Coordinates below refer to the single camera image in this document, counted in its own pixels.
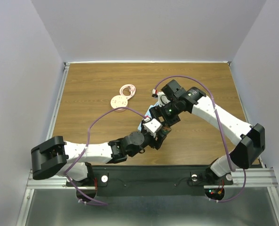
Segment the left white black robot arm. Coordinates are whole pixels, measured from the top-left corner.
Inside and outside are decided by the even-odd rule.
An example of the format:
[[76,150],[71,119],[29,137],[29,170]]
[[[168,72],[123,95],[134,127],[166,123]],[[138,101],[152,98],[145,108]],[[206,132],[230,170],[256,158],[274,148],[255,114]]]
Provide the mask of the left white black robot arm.
[[147,146],[158,150],[170,131],[167,124],[153,119],[143,123],[141,131],[101,144],[77,144],[64,141],[62,136],[52,137],[31,150],[32,178],[69,176],[84,186],[90,185],[93,173],[87,163],[116,164],[144,153]]

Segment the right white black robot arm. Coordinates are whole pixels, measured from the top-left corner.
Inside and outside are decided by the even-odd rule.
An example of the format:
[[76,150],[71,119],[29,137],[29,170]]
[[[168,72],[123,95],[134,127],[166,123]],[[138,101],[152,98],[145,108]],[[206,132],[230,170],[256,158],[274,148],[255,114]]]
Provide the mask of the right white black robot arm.
[[180,121],[180,113],[189,112],[218,129],[223,143],[229,139],[234,144],[232,151],[224,144],[225,154],[207,167],[205,178],[211,184],[236,169],[250,168],[265,150],[264,127],[244,122],[218,106],[208,89],[186,90],[172,76],[161,90],[154,88],[152,96],[158,104],[149,109],[151,121],[142,126],[157,141],[162,142],[170,127]]

